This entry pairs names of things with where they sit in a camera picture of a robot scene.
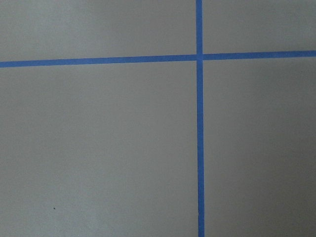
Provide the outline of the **long blue tape line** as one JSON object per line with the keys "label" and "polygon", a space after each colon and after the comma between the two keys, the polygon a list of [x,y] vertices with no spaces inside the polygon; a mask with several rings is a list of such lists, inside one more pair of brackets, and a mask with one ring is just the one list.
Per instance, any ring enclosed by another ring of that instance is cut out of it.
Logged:
{"label": "long blue tape line", "polygon": [[315,57],[314,50],[1,61],[1,68]]}

